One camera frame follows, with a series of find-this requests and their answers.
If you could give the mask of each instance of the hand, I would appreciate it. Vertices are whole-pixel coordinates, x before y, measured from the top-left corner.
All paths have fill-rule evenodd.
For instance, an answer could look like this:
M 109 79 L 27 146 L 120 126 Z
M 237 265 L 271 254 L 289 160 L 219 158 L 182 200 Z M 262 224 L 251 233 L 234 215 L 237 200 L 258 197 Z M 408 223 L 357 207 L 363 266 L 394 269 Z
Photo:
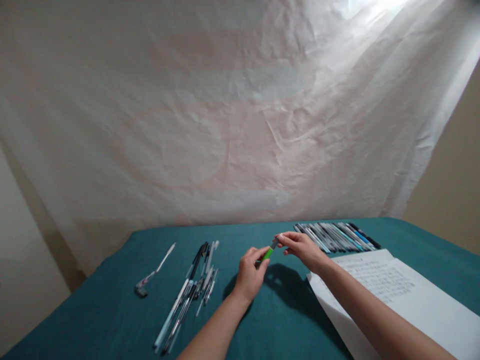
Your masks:
M 288 247 L 284 255 L 293 254 L 313 273 L 318 274 L 323 264 L 331 261 L 307 234 L 288 231 L 276 236 L 278 247 Z
M 232 294 L 240 296 L 250 303 L 253 301 L 264 282 L 265 271 L 267 271 L 270 259 L 264 260 L 258 269 L 255 267 L 255 263 L 265 255 L 268 249 L 270 246 L 261 249 L 251 247 L 243 255 L 238 266 L 238 276 Z

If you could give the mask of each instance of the green pen grip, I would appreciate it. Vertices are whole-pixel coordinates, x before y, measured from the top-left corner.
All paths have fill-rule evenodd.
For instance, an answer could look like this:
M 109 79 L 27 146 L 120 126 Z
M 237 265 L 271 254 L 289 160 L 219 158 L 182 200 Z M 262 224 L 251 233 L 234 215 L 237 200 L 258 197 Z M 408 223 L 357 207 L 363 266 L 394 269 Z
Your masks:
M 258 261 L 256 264 L 255 264 L 255 267 L 258 269 L 260 267 L 260 264 L 265 260 L 265 259 L 268 259 L 270 257 L 270 255 L 273 253 L 273 249 L 272 248 L 269 248 L 267 250 L 267 252 L 265 253 L 265 255 L 263 255 L 263 257 L 261 258 L 260 261 Z
M 269 248 L 266 252 L 265 255 L 263 255 L 263 257 L 261 258 L 260 262 L 262 262 L 263 260 L 266 260 L 270 257 L 270 255 L 274 252 L 274 250 L 272 248 Z

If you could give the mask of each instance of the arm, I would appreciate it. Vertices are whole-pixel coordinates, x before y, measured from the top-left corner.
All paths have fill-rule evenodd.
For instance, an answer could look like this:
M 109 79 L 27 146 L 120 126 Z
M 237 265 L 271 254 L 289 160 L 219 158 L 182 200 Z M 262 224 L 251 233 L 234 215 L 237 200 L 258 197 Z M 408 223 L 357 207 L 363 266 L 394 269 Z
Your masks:
M 251 247 L 241 258 L 232 293 L 182 351 L 179 360 L 225 359 L 235 330 L 264 281 L 270 260 L 263 261 L 258 270 L 255 263 L 269 248 L 269 246 L 261 249 Z
M 278 247 L 288 247 L 285 255 L 296 255 L 322 278 L 382 359 L 455 359 L 329 259 L 307 235 L 290 231 L 278 239 Z

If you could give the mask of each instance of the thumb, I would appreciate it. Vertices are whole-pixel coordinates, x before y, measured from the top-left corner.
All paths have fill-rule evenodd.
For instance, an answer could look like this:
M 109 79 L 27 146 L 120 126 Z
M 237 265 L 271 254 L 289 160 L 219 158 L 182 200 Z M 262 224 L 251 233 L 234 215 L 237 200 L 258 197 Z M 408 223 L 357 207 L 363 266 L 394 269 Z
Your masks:
M 265 259 L 261 262 L 260 266 L 258 267 L 258 273 L 261 275 L 262 279 L 265 276 L 265 272 L 267 271 L 267 267 L 270 264 L 270 259 Z

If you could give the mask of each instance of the teal tablecloth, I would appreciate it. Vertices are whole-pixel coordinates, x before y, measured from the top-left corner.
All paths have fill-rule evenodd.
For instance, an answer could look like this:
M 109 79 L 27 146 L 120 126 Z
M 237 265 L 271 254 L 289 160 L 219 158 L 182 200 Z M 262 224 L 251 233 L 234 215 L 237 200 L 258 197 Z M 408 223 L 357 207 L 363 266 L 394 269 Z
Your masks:
M 409 223 L 392 218 L 353 222 L 447 294 L 480 315 L 480 258 Z M 106 259 L 63 304 L 18 343 L 12 359 L 156 359 L 152 344 L 205 241 L 220 240 L 220 268 L 207 307 L 195 318 L 194 302 L 172 354 L 174 359 L 205 324 L 235 283 L 240 257 L 250 246 L 270 244 L 293 222 L 168 227 L 138 231 Z M 134 285 L 176 247 L 139 299 Z M 241 321 L 228 359 L 351 359 L 294 256 L 274 251 L 265 284 Z

